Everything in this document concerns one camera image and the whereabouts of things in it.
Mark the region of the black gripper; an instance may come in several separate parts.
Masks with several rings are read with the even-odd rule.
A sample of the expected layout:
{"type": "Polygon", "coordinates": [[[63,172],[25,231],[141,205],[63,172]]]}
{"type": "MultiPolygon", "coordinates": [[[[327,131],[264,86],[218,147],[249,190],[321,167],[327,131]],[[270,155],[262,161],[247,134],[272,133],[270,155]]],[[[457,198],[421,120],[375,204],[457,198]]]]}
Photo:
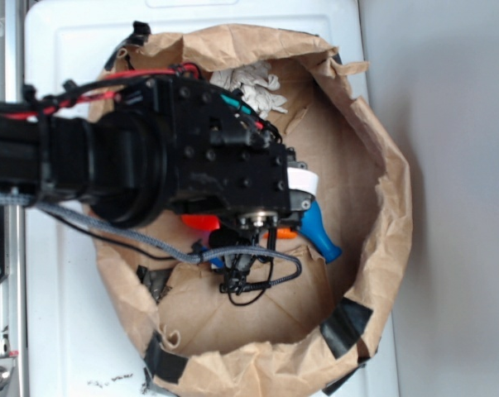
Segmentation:
{"type": "Polygon", "coordinates": [[[199,79],[156,79],[165,147],[165,208],[234,227],[300,227],[314,194],[288,178],[295,152],[241,97],[199,79]]]}

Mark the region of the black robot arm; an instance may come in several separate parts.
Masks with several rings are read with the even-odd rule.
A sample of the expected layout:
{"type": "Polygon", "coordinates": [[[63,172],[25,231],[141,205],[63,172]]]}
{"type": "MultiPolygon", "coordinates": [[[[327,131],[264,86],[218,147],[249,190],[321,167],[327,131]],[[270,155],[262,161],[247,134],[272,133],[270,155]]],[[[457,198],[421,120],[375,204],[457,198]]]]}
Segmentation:
{"type": "Polygon", "coordinates": [[[317,186],[273,125],[202,79],[147,74],[0,103],[0,192],[77,200],[119,227],[165,210],[296,226],[317,186]]]}

